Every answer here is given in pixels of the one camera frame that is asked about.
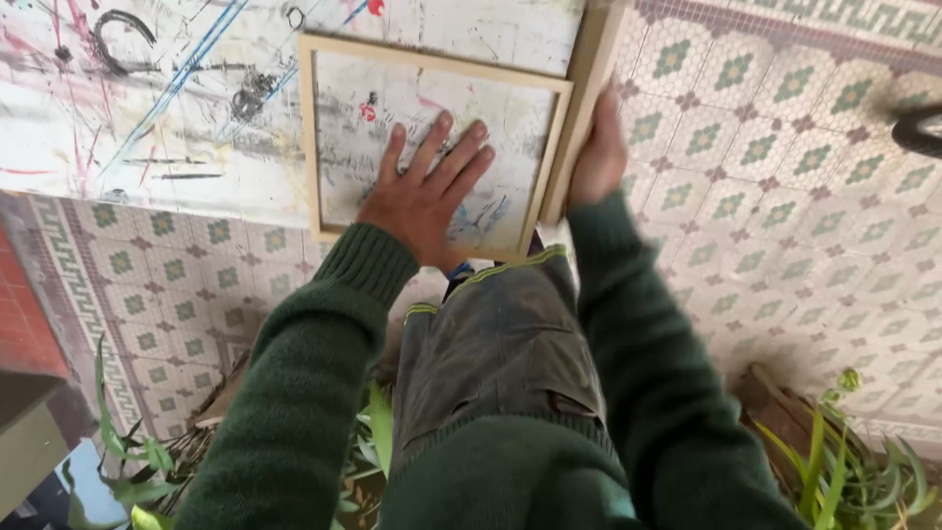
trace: person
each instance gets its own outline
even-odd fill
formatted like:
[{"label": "person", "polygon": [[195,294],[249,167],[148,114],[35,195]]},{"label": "person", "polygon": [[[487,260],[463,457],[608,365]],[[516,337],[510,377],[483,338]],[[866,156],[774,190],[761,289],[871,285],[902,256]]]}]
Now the person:
[{"label": "person", "polygon": [[[618,107],[608,87],[569,191],[577,298],[549,247],[408,315],[380,528],[806,528],[630,221]],[[331,526],[387,312],[462,261],[446,229],[495,157],[476,122],[430,171],[452,120],[404,174],[393,129],[356,222],[268,316],[178,530]]]}]

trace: ribbed cuff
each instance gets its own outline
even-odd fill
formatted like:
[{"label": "ribbed cuff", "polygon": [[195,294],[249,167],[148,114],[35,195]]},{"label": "ribbed cuff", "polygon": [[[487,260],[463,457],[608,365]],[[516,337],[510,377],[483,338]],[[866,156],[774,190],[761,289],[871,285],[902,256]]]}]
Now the ribbed cuff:
[{"label": "ribbed cuff", "polygon": [[574,208],[566,217],[579,261],[613,251],[640,251],[643,247],[621,188],[597,204]]},{"label": "ribbed cuff", "polygon": [[333,245],[314,279],[349,285],[388,310],[416,273],[418,262],[404,244],[374,224],[357,223]]}]

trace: black wheel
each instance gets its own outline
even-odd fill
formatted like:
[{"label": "black wheel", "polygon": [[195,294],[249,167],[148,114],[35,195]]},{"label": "black wheel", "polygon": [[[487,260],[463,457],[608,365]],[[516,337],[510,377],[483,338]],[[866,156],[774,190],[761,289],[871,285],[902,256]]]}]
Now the black wheel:
[{"label": "black wheel", "polygon": [[942,158],[942,105],[900,113],[893,141],[927,157]]}]

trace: white paint-stained board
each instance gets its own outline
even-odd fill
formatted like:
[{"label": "white paint-stained board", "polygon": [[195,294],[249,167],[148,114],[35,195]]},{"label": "white paint-stained board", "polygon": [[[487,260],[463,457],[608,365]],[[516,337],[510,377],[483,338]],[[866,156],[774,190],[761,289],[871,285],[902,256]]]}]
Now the white paint-stained board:
[{"label": "white paint-stained board", "polygon": [[487,142],[496,150],[491,169],[452,219],[449,240],[471,257],[526,255],[569,81],[313,35],[300,37],[299,60],[302,116],[311,123],[305,123],[304,151],[313,233],[333,238],[352,223],[376,182],[393,124],[408,131],[404,169],[447,109],[455,126],[443,153],[477,119],[487,124]]}]

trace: hand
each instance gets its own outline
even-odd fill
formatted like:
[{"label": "hand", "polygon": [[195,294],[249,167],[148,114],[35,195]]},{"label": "hand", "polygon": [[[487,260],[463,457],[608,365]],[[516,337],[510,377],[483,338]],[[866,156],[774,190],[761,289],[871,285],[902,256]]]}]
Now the hand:
[{"label": "hand", "polygon": [[375,224],[401,241],[419,265],[431,265],[445,272],[452,271],[464,259],[447,244],[448,223],[494,161],[493,147],[480,148],[487,136],[487,127],[476,121],[429,174],[435,153],[453,123],[454,118],[447,111],[438,115],[409,169],[402,175],[397,166],[406,144],[406,129],[402,124],[395,124],[380,161],[376,187],[356,216],[357,223]]},{"label": "hand", "polygon": [[598,96],[594,124],[569,185],[569,208],[593,205],[617,190],[628,163],[618,117],[618,91],[609,85]]}]

